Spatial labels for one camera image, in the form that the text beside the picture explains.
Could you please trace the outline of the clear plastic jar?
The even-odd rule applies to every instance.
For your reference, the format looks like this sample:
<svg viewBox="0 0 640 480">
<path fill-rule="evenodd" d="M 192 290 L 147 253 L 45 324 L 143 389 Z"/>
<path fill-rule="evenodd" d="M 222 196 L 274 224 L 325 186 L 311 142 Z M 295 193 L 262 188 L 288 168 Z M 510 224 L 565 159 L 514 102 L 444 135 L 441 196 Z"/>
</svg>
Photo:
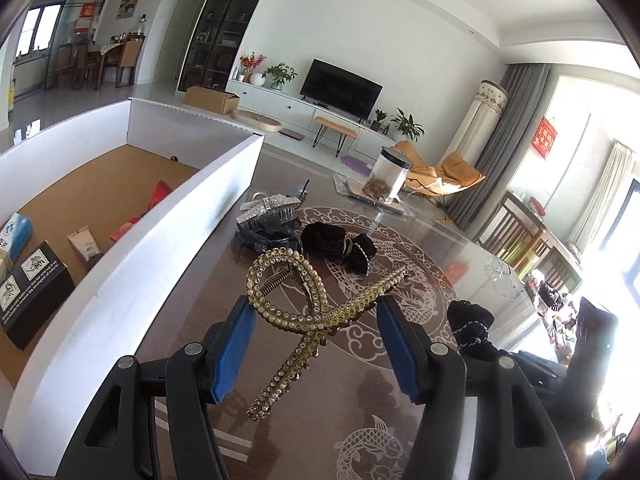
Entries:
<svg viewBox="0 0 640 480">
<path fill-rule="evenodd" d="M 394 148 L 381 148 L 369 180 L 364 184 L 364 192 L 382 200 L 397 198 L 404 185 L 412 161 Z"/>
</svg>

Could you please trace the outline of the tray under jar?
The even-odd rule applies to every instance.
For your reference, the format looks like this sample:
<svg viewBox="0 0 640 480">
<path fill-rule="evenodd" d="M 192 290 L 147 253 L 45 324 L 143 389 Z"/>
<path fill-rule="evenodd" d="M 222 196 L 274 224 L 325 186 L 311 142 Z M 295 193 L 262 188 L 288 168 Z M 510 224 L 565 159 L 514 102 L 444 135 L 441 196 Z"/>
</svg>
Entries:
<svg viewBox="0 0 640 480">
<path fill-rule="evenodd" d="M 352 178 L 344 176 L 334 172 L 332 174 L 335 191 L 343 196 L 352 198 L 353 200 L 359 200 L 365 204 L 375 206 L 379 210 L 386 211 L 389 214 L 396 214 L 396 216 L 413 218 L 416 212 L 410 207 L 401 203 L 398 198 L 390 198 L 389 200 L 382 200 L 382 198 L 376 198 L 370 196 L 364 192 L 364 184 L 354 180 Z"/>
</svg>

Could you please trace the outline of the cardboard box on floor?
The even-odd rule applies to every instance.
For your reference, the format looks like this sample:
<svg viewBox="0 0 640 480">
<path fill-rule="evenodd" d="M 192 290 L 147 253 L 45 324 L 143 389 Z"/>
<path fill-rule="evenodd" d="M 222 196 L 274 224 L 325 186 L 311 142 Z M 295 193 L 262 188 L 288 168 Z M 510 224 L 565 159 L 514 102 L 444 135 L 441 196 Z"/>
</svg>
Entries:
<svg viewBox="0 0 640 480">
<path fill-rule="evenodd" d="M 186 90 L 183 104 L 207 110 L 221 115 L 229 115 L 240 104 L 240 98 L 234 93 L 192 86 Z"/>
</svg>

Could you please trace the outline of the blue white ointment box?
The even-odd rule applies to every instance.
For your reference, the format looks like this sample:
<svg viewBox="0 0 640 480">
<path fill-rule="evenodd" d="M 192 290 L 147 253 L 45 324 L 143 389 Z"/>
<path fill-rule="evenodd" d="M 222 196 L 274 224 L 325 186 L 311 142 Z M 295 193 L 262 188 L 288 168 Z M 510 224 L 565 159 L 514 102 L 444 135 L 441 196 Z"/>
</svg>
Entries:
<svg viewBox="0 0 640 480">
<path fill-rule="evenodd" d="M 32 236 L 32 220 L 14 212 L 2 226 L 0 234 L 1 258 L 14 262 Z"/>
</svg>

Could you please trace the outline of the wooden bench stool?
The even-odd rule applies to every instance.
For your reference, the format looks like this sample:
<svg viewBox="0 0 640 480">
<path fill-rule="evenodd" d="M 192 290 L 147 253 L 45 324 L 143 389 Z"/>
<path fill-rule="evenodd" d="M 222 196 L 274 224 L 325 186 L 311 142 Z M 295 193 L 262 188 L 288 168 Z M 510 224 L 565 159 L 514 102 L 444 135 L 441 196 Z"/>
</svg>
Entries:
<svg viewBox="0 0 640 480">
<path fill-rule="evenodd" d="M 328 131 L 333 131 L 338 134 L 335 157 L 340 156 L 347 140 L 351 140 L 352 142 L 354 142 L 358 139 L 358 132 L 356 130 L 343 126 L 338 122 L 329 120 L 328 118 L 318 116 L 314 118 L 314 123 L 318 125 L 318 131 L 316 133 L 316 136 L 314 137 L 314 143 L 312 144 L 314 148 L 320 143 L 320 141 Z"/>
</svg>

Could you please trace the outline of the silver rhinestone hair clip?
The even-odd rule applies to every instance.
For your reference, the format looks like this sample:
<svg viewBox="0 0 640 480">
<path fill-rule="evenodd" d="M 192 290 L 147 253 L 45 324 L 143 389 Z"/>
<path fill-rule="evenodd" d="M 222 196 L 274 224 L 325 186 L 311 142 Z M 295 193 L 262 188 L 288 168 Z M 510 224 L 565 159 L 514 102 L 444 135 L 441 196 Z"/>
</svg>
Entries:
<svg viewBox="0 0 640 480">
<path fill-rule="evenodd" d="M 254 200 L 242 203 L 241 213 L 235 221 L 243 229 L 255 229 L 267 219 L 287 222 L 295 216 L 299 205 L 300 200 L 295 196 L 258 193 Z"/>
</svg>

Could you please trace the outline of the gold pearl hair clip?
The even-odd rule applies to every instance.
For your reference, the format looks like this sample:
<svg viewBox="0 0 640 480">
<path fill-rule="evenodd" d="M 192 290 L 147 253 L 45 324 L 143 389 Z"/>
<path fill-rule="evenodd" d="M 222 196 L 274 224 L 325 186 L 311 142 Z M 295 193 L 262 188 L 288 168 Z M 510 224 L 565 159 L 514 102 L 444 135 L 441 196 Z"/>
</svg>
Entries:
<svg viewBox="0 0 640 480">
<path fill-rule="evenodd" d="M 364 286 L 342 304 L 332 304 L 321 275 L 300 252 L 276 248 L 258 256 L 246 274 L 248 302 L 269 325 L 297 334 L 300 339 L 250 404 L 248 418 L 254 422 L 266 418 L 326 340 L 375 307 L 407 273 L 402 266 Z"/>
</svg>

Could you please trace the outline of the wooden dining chair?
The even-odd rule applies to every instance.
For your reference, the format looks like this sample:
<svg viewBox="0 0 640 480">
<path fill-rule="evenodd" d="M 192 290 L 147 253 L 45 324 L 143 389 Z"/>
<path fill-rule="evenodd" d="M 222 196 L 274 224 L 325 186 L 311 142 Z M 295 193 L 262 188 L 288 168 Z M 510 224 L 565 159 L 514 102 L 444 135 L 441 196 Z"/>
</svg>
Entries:
<svg viewBox="0 0 640 480">
<path fill-rule="evenodd" d="M 544 222 L 509 191 L 504 193 L 474 240 L 504 261 L 520 278 L 533 271 L 551 250 Z"/>
</svg>

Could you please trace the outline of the red flowers white vase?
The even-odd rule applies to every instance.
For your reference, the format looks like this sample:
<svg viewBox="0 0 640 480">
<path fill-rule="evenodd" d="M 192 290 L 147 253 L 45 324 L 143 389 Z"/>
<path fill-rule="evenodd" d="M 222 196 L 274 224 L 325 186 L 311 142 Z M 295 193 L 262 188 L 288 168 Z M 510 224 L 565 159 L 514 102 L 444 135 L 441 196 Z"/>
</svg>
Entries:
<svg viewBox="0 0 640 480">
<path fill-rule="evenodd" d="M 236 80 L 241 82 L 247 82 L 259 66 L 266 60 L 266 56 L 261 53 L 253 51 L 251 54 L 243 53 L 240 55 L 240 67 L 239 73 L 236 75 Z"/>
</svg>

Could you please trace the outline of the black mesh flower hair clip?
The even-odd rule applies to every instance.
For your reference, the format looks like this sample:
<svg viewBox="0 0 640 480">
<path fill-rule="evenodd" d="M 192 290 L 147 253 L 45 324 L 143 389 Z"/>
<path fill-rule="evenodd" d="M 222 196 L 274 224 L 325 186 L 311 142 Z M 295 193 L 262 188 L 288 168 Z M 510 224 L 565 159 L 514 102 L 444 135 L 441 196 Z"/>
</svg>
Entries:
<svg viewBox="0 0 640 480">
<path fill-rule="evenodd" d="M 301 226 L 296 216 L 290 220 L 282 220 L 272 214 L 262 218 L 254 226 L 238 224 L 235 234 L 239 237 L 241 247 L 253 249 L 258 254 L 276 248 L 301 252 L 303 245 L 298 235 Z"/>
</svg>

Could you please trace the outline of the black printed box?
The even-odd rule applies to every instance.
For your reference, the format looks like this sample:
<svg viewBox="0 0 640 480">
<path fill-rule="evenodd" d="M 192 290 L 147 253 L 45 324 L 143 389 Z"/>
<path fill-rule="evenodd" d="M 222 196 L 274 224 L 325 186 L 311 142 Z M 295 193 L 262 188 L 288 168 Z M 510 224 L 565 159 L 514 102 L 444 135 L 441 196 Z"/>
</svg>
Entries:
<svg viewBox="0 0 640 480">
<path fill-rule="evenodd" d="M 1 284 L 1 326 L 18 350 L 74 291 L 66 264 L 45 240 Z"/>
</svg>

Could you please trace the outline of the green potted plant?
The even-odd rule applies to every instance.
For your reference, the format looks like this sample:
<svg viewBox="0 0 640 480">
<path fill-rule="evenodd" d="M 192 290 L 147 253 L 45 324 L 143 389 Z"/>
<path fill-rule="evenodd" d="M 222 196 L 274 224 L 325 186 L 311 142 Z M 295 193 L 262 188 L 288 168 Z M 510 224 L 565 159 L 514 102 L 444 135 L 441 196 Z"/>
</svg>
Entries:
<svg viewBox="0 0 640 480">
<path fill-rule="evenodd" d="M 286 84 L 297 76 L 297 72 L 291 65 L 281 62 L 269 66 L 265 70 L 265 76 L 270 80 L 271 89 L 282 90 Z"/>
</svg>

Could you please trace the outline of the white storage box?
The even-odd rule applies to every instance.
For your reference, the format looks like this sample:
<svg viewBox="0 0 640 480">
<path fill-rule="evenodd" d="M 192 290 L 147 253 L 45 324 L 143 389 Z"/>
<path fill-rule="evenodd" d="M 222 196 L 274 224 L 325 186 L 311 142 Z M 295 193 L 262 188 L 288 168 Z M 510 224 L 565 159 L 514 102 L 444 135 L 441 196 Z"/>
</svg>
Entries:
<svg viewBox="0 0 640 480">
<path fill-rule="evenodd" d="M 3 153 L 4 214 L 116 148 L 194 169 L 106 252 L 36 343 L 4 424 L 28 472 L 55 474 L 112 365 L 137 350 L 183 272 L 250 186 L 262 142 L 256 129 L 219 115 L 130 99 L 64 120 Z"/>
</svg>

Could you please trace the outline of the orange lounge chair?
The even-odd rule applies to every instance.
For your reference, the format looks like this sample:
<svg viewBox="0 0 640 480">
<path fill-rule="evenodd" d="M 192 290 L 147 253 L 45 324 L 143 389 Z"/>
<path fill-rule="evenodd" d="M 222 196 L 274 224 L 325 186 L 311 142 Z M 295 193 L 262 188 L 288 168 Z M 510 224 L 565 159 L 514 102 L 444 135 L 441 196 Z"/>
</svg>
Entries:
<svg viewBox="0 0 640 480">
<path fill-rule="evenodd" d="M 412 162 L 405 187 L 428 197 L 456 194 L 478 185 L 484 174 L 464 160 L 460 154 L 451 152 L 438 166 L 427 166 L 410 141 L 401 141 L 393 150 Z"/>
</svg>

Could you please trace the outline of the small white tube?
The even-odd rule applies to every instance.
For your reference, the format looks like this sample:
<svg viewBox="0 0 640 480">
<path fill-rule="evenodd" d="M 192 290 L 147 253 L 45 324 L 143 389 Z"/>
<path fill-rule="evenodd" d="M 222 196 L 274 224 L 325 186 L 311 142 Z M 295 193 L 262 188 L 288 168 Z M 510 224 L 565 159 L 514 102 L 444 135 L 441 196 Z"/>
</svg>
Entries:
<svg viewBox="0 0 640 480">
<path fill-rule="evenodd" d="M 67 237 L 75 252 L 84 263 L 89 264 L 103 255 L 88 226 L 76 230 Z"/>
</svg>

